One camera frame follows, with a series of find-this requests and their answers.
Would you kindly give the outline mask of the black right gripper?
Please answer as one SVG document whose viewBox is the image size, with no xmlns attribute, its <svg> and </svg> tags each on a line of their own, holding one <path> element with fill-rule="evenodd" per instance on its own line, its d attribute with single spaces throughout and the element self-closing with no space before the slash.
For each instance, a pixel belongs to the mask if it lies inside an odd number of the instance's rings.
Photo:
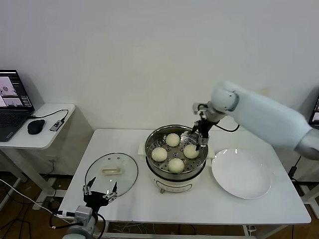
<svg viewBox="0 0 319 239">
<path fill-rule="evenodd" d="M 199 137 L 196 142 L 196 151 L 205 148 L 208 145 L 209 131 L 212 128 L 212 122 L 207 119 L 200 119 L 194 122 L 191 133 L 198 132 L 202 137 Z"/>
</svg>

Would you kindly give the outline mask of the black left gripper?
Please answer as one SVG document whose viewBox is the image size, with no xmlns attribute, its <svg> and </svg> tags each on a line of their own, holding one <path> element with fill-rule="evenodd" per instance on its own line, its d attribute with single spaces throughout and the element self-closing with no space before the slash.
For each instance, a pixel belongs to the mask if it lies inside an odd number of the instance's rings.
<svg viewBox="0 0 319 239">
<path fill-rule="evenodd" d="M 113 201 L 117 198 L 117 182 L 115 182 L 113 189 L 107 190 L 106 194 L 101 192 L 91 192 L 91 187 L 94 184 L 96 177 L 92 178 L 88 183 L 85 183 L 82 187 L 83 200 L 85 206 L 92 209 L 92 214 L 97 214 L 101 207 L 107 206 L 109 201 Z"/>
</svg>

